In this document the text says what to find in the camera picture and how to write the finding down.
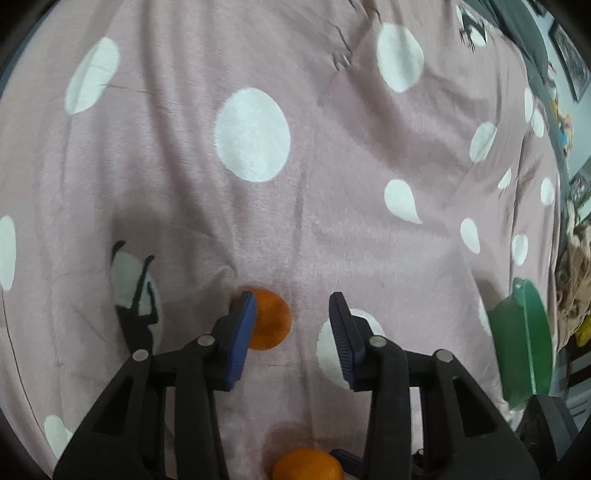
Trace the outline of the grey sofa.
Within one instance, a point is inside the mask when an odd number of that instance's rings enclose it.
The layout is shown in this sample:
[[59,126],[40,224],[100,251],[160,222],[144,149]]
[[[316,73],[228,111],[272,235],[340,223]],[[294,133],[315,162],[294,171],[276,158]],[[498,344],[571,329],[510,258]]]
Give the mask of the grey sofa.
[[479,15],[498,28],[520,50],[533,94],[541,101],[548,117],[549,137],[558,159],[565,158],[560,139],[559,124],[551,108],[551,97],[546,78],[548,53],[537,24],[522,1],[467,0]]

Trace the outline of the stuffed toys row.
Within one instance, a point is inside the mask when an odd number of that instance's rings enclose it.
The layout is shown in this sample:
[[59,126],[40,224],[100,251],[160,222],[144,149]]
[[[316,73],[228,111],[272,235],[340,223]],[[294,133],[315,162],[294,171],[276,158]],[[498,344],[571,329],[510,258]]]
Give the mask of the stuffed toys row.
[[546,85],[551,99],[551,109],[557,119],[559,126],[560,144],[565,157],[568,158],[573,149],[573,118],[571,114],[564,114],[560,109],[558,87],[556,84],[556,75],[556,68],[551,62],[549,62]]

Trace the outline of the large orange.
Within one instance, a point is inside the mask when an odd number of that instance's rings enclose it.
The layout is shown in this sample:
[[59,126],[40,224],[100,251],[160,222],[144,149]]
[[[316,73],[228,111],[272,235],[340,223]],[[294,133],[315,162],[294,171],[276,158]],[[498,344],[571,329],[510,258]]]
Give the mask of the large orange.
[[249,348],[267,351],[280,345],[290,334],[293,316],[290,306],[279,294],[270,289],[242,286],[256,299],[256,323],[254,324]]

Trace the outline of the pink polka dot blanket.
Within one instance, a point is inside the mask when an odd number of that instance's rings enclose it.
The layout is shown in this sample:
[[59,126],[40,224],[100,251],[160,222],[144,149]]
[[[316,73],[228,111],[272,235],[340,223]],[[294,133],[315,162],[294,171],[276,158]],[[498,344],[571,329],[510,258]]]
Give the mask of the pink polka dot blanket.
[[217,397],[229,474],[360,451],[329,295],[407,350],[452,351],[510,425],[487,314],[553,278],[545,89],[464,1],[61,1],[1,94],[1,407],[51,473],[128,352],[280,302]]

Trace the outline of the beige brown blanket pile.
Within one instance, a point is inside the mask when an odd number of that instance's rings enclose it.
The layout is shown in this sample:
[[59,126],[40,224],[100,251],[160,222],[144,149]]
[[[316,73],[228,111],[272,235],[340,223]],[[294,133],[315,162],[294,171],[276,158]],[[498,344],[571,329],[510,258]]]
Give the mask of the beige brown blanket pile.
[[590,311],[590,226],[576,226],[576,217],[569,200],[567,245],[556,268],[558,349],[567,345]]

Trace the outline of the green plastic bowl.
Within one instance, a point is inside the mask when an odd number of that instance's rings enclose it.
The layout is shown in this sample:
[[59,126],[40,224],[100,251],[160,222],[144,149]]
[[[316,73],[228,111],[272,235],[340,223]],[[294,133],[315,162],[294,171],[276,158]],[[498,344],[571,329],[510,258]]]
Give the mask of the green plastic bowl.
[[488,312],[503,398],[513,410],[550,391],[554,350],[548,316],[533,282],[516,277],[509,296]]

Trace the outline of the framed wall picture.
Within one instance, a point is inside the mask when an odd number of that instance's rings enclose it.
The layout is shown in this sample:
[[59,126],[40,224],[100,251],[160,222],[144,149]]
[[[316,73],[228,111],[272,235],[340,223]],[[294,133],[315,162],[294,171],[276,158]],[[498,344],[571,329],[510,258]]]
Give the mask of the framed wall picture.
[[549,35],[567,76],[573,99],[579,103],[590,85],[590,70],[557,20],[554,20]]

